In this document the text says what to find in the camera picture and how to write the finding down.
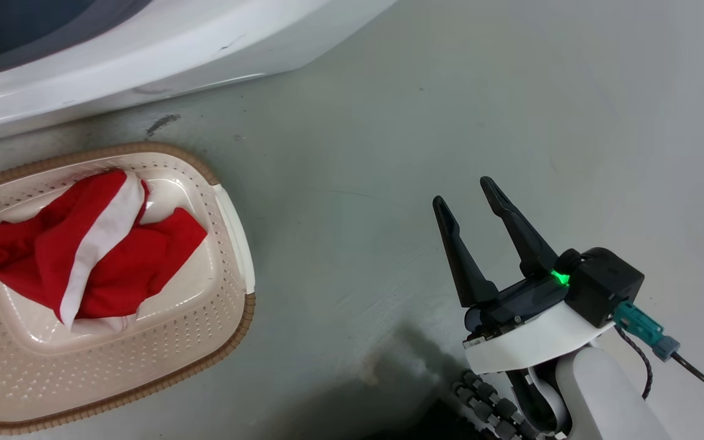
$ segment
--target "green light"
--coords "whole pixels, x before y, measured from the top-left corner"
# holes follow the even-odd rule
[[[559,282],[561,282],[562,286],[569,286],[569,284],[570,284],[570,276],[569,275],[562,275],[561,273],[558,273],[555,270],[553,272],[551,272],[551,275],[555,276],[555,278],[558,279]]]

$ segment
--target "laundry basket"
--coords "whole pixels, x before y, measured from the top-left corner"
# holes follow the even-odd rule
[[[143,222],[186,208],[208,235],[137,321],[119,334],[71,334],[53,311],[0,282],[0,434],[22,434],[133,402],[210,367],[254,315],[254,267],[231,200],[191,154],[137,142],[0,173],[0,221],[30,218],[81,178],[110,168],[150,190]]]

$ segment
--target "basket handle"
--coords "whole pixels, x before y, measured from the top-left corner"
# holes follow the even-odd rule
[[[243,231],[241,219],[238,217],[238,212],[235,211],[235,206],[232,204],[227,191],[219,184],[214,185],[213,190],[216,191],[216,201],[219,204],[221,218],[224,220],[224,227],[227,228],[227,233],[230,235],[230,243],[232,251],[235,253],[238,272],[240,272],[243,282],[246,284],[246,294],[254,293],[254,262],[252,261],[252,253],[249,250],[249,242],[246,241],[246,233]]]

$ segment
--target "gray floor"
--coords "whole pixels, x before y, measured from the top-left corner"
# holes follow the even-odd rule
[[[477,179],[556,248],[609,247],[704,370],[704,2],[402,0],[296,72],[0,141],[0,170],[151,139],[221,176],[249,237],[242,347],[181,384],[28,438],[357,438],[427,404],[466,336],[430,201],[500,287],[519,279]],[[642,384],[634,353],[604,345]],[[704,386],[648,399],[704,438]]]

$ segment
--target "white rounded edge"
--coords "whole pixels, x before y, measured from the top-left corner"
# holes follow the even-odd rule
[[[230,234],[230,242],[235,250],[235,262],[238,264],[238,271],[246,284],[246,294],[254,293],[254,262],[252,253],[249,250],[249,242],[246,240],[246,233],[243,231],[243,224],[235,211],[230,195],[221,185],[213,186],[216,191],[216,200],[221,209],[221,218],[224,220],[224,227]]]
[[[613,325],[596,328],[562,301],[513,331],[467,340],[463,347],[477,374],[522,370],[575,351]]]

